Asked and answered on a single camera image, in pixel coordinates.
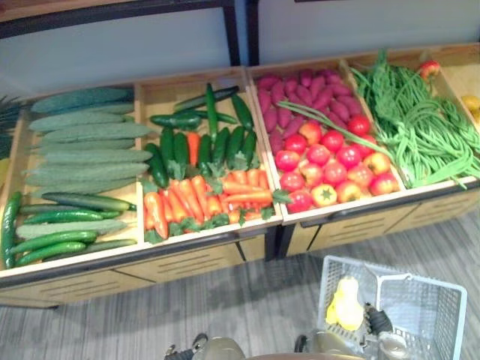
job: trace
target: tomato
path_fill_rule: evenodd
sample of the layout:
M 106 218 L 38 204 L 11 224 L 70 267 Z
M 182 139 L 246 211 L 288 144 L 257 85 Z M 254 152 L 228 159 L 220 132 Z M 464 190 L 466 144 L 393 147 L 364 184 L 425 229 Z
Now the tomato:
M 367 140 L 368 142 L 370 142 L 372 144 L 375 144 L 375 145 L 377 144 L 377 141 L 374 139 L 373 136 L 364 135 L 364 136 L 360 136 L 360 137 L 364 140 Z M 360 154 L 361 154 L 362 158 L 365 158 L 366 156 L 368 156 L 370 154 L 373 154 L 375 152 L 375 150 L 373 150 L 372 148 L 369 148 L 368 146 L 365 146 L 365 145 L 353 144 L 352 146 L 354 146 L 356 149 L 358 149 L 360 151 Z
M 292 202 L 286 204 L 288 212 L 305 212 L 312 206 L 312 196 L 306 190 L 298 190 L 289 194 Z
M 320 165 L 321 167 L 327 164 L 330 158 L 330 151 L 320 144 L 313 144 L 307 150 L 307 159 L 313 164 Z
M 285 143 L 283 144 L 284 150 L 289 150 L 291 152 L 296 152 L 299 155 L 302 155 L 307 148 L 307 139 L 302 135 L 295 133 L 292 136 L 286 138 Z
M 350 169 L 362 161 L 362 154 L 354 146 L 347 146 L 337 151 L 337 160 Z
M 335 186 L 347 178 L 347 169 L 338 161 L 327 163 L 323 168 L 323 182 Z
M 280 186 L 287 191 L 296 191 L 305 186 L 305 180 L 297 172 L 285 172 L 280 178 Z
M 320 141 L 330 152 L 337 152 L 344 144 L 344 136 L 340 131 L 329 130 Z
M 354 115 L 348 123 L 348 131 L 358 137 L 367 135 L 368 131 L 370 131 L 368 117 L 365 115 Z
M 294 151 L 281 150 L 275 155 L 277 168 L 283 171 L 294 170 L 300 161 L 300 155 Z

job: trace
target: white plastic basket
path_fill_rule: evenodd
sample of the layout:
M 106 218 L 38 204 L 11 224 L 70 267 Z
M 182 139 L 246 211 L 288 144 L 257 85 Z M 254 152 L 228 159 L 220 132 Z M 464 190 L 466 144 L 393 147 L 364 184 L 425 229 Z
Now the white plastic basket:
M 358 331 L 346 331 L 339 325 L 326 323 L 326 310 L 333 299 L 338 281 L 353 276 L 358 281 L 358 300 L 375 305 L 375 275 L 397 275 L 405 272 L 384 265 L 356 259 L 326 256 L 320 284 L 320 330 L 334 332 L 346 342 L 361 348 L 367 332 L 364 321 Z M 467 291 L 459 285 L 411 274 L 408 280 L 386 281 L 382 284 L 379 304 L 391 320 L 394 332 L 401 335 L 411 360 L 458 360 L 464 333 Z M 376 359 L 378 346 L 364 348 L 367 359 Z

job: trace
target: wooden produce bin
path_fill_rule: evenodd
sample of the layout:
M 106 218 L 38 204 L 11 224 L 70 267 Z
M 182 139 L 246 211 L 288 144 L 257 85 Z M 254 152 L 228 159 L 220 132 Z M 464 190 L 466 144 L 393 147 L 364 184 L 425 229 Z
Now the wooden produce bin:
M 478 44 L 462 47 L 464 54 L 467 54 L 469 57 L 469 60 L 464 59 L 463 63 L 470 63 L 477 56 L 476 64 L 478 64 L 478 53 L 473 55 L 473 48 L 475 47 L 478 50 Z M 434 50 L 434 48 L 395 50 L 388 52 L 388 61 L 396 65 L 416 69 L 422 62 L 432 58 L 436 59 L 440 56 L 440 50 L 438 49 L 438 52 Z M 458 51 L 455 51 L 453 46 L 452 48 L 444 49 L 442 54 L 451 56 L 451 59 L 456 59 Z M 319 58 L 286 64 L 257 66 L 248 69 L 250 93 L 256 105 L 257 118 L 260 121 L 258 126 L 261 128 L 264 137 L 268 161 L 270 162 L 274 183 L 277 188 L 281 187 L 280 177 L 275 166 L 272 148 L 269 144 L 269 136 L 262 121 L 263 116 L 255 85 L 256 79 L 266 74 L 276 74 L 285 77 L 290 74 L 296 74 L 306 68 L 314 71 L 327 68 L 337 70 L 343 77 L 344 83 L 351 89 L 356 89 L 356 81 L 350 71 L 350 66 L 358 67 L 359 70 L 362 70 L 373 65 L 376 59 L 377 52 L 368 52 L 340 58 Z M 477 68 L 474 65 L 470 65 L 470 67 L 471 69 Z M 453 100 L 457 108 L 465 113 L 467 110 L 452 88 L 450 77 L 446 75 L 446 73 L 453 74 L 454 72 L 454 68 L 449 69 L 448 67 L 441 71 L 435 79 L 433 87 L 438 95 Z M 359 98 L 359 100 L 365 114 L 370 118 L 370 123 L 373 124 L 374 120 L 365 101 L 362 98 Z M 398 173 L 395 170 L 392 172 L 401 181 Z M 478 202 L 480 194 L 480 181 L 478 179 L 469 176 L 459 179 L 459 182 L 469 191 L 466 192 L 454 181 L 443 181 L 438 184 L 409 190 L 401 183 L 401 189 L 396 193 L 330 205 L 325 208 L 315 208 L 296 214 L 289 214 L 287 207 L 282 205 L 280 208 L 283 215 L 284 228 L 281 233 L 278 256 L 290 256 L 304 253 L 305 251 L 359 242 L 374 236 L 432 224 L 458 216 L 472 209 Z M 472 201 L 463 201 L 461 205 L 457 203 L 457 201 L 465 200 L 466 198 Z
M 135 111 L 132 115 L 136 122 L 148 124 L 155 131 L 160 128 L 147 121 L 149 115 L 165 113 L 171 110 L 174 102 L 202 94 L 206 82 L 211 82 L 214 88 L 238 85 L 241 89 L 239 95 L 249 101 L 245 93 L 245 79 L 243 69 L 236 67 L 117 86 L 135 89 Z M 229 100 L 218 103 L 217 111 L 235 115 Z M 10 168 L 0 198 L 0 214 L 3 214 L 5 204 L 14 191 L 27 194 L 34 190 L 25 183 L 22 173 L 36 167 L 41 160 L 29 151 L 39 137 L 28 129 L 31 117 L 29 111 L 24 110 L 16 126 Z M 149 140 L 158 143 L 157 136 L 137 139 L 135 149 L 141 149 Z M 261 141 L 257 143 L 256 152 L 266 169 L 270 188 L 273 188 Z M 126 229 L 102 236 L 99 240 L 136 239 L 137 244 L 19 268 L 2 268 L 0 305 L 49 308 L 198 275 L 246 261 L 268 260 L 274 256 L 275 233 L 282 221 L 277 205 L 275 214 L 267 221 L 249 220 L 244 226 L 233 224 L 192 232 L 152 245 L 143 237 L 143 188 L 140 182 L 102 194 L 136 203 L 137 211 L 126 211 L 119 218 L 128 224 Z M 24 196 L 22 204 L 41 202 L 41 199 Z M 21 223 L 22 216 L 18 217 L 18 221 Z

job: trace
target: yellow item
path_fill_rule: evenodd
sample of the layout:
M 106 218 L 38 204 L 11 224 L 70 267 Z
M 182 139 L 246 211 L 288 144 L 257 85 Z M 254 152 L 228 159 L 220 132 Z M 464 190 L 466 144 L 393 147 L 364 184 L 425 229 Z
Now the yellow item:
M 357 300 L 359 282 L 352 276 L 340 279 L 333 300 L 327 308 L 325 321 L 330 324 L 338 324 L 345 330 L 354 332 L 363 323 L 363 307 Z
M 0 160 L 0 188 L 2 187 L 3 183 L 5 182 L 5 178 L 7 177 L 8 171 L 8 164 L 10 163 L 10 159 L 1 159 Z
M 480 99 L 475 95 L 464 95 L 462 96 L 462 101 L 470 111 L 480 109 Z

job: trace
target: red apple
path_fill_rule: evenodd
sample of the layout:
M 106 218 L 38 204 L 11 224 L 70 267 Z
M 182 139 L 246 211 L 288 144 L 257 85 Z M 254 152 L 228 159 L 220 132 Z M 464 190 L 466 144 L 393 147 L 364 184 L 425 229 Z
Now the red apple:
M 378 175 L 370 184 L 370 192 L 372 195 L 390 194 L 399 191 L 397 179 L 391 172 Z
M 320 144 L 313 144 L 307 150 L 307 159 L 311 163 L 320 165 L 321 167 L 327 164 L 330 158 L 330 151 L 324 146 Z
M 374 179 L 374 174 L 363 163 L 348 170 L 346 178 L 355 182 L 360 188 L 368 188 Z
M 390 159 L 381 152 L 374 152 L 368 155 L 364 160 L 365 164 L 374 175 L 385 174 L 390 171 Z
M 362 189 L 350 180 L 345 180 L 335 190 L 337 191 L 339 203 L 360 200 L 363 197 Z

